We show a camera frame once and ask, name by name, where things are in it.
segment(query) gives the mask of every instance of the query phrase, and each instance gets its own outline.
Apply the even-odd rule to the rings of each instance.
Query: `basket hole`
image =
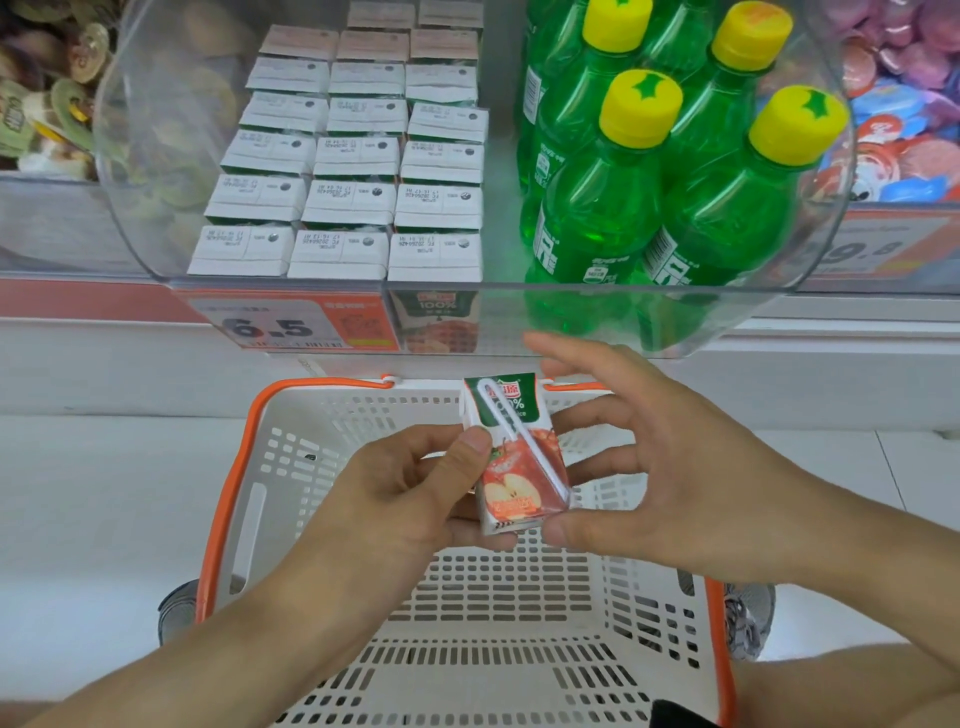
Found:
[[[253,547],[256,544],[256,532],[260,528],[260,519],[263,517],[263,504],[267,500],[267,486],[263,483],[253,483],[250,490],[250,499],[247,501],[247,512],[240,525],[240,536],[237,539],[236,551],[233,554],[233,567],[230,572],[230,593],[240,594],[250,582],[250,571],[253,564]]]

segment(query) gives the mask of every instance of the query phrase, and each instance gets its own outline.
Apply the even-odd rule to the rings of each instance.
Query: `orange price tag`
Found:
[[[271,352],[397,352],[377,293],[202,291],[180,293],[245,349]]]

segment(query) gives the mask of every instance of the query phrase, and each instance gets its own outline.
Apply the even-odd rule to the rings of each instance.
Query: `white carton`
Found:
[[[396,226],[433,231],[483,228],[483,190],[445,184],[402,184],[396,196]]]
[[[292,228],[207,225],[190,276],[282,276],[294,249]]]
[[[337,61],[330,72],[331,96],[403,96],[402,63]]]
[[[476,104],[480,97],[474,65],[411,63],[406,75],[408,101]]]
[[[300,177],[220,175],[204,215],[292,223],[300,219],[305,200],[306,182]]]
[[[417,8],[413,3],[383,3],[353,0],[347,16],[348,28],[375,28],[409,31],[417,25]]]
[[[312,136],[241,129],[227,147],[220,166],[228,171],[308,175],[316,155],[317,142]]]
[[[420,0],[420,26],[483,30],[483,2]]]
[[[384,280],[389,257],[383,231],[300,231],[287,278]]]
[[[414,104],[407,133],[449,141],[474,141],[484,144],[490,128],[490,112],[486,109],[461,109],[439,104]]]
[[[482,184],[484,158],[483,144],[409,141],[403,150],[400,176],[423,182]]]
[[[289,132],[322,133],[330,104],[318,96],[255,91],[240,117],[240,125]]]
[[[410,59],[479,61],[480,39],[476,31],[417,28],[410,32]]]
[[[483,281],[480,235],[399,232],[390,241],[388,279],[480,283]]]
[[[314,180],[303,222],[314,225],[377,225],[394,222],[396,187],[390,182]]]
[[[263,39],[260,53],[330,62],[337,56],[339,41],[340,34],[336,31],[272,25]]]
[[[253,64],[247,88],[291,93],[326,93],[330,64],[312,59],[279,59],[260,56]]]
[[[407,131],[409,116],[403,99],[363,99],[344,96],[330,100],[326,132],[396,133]]]
[[[396,177],[400,141],[395,136],[327,136],[317,142],[315,177]]]
[[[410,60],[410,36],[406,33],[343,31],[337,46],[337,60],[405,63]]]

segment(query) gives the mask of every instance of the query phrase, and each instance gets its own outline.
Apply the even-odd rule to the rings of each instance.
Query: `bottle label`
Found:
[[[534,256],[558,283],[589,284],[626,280],[634,271],[638,258],[637,254],[595,257],[588,251],[565,247],[547,228],[542,207],[534,238]]]
[[[537,149],[537,168],[533,182],[537,187],[546,189],[550,181],[566,163],[566,157],[554,152],[546,143],[541,142]]]
[[[543,79],[533,69],[533,66],[527,68],[527,86],[523,92],[523,115],[531,124],[537,123],[537,109],[540,108],[540,99],[546,93],[546,85]]]
[[[698,263],[678,247],[666,228],[660,228],[644,251],[643,270],[657,285],[742,285],[751,273]]]

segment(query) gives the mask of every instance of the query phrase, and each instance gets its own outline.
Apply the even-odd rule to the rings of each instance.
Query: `forearm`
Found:
[[[960,533],[842,489],[827,503],[796,583],[960,671]]]
[[[356,649],[333,602],[308,609],[256,590],[30,728],[263,728]]]
[[[960,673],[912,644],[779,663],[734,663],[738,728],[892,726],[960,691]]]
[[[52,707],[53,703],[0,703],[0,728],[20,728]]]

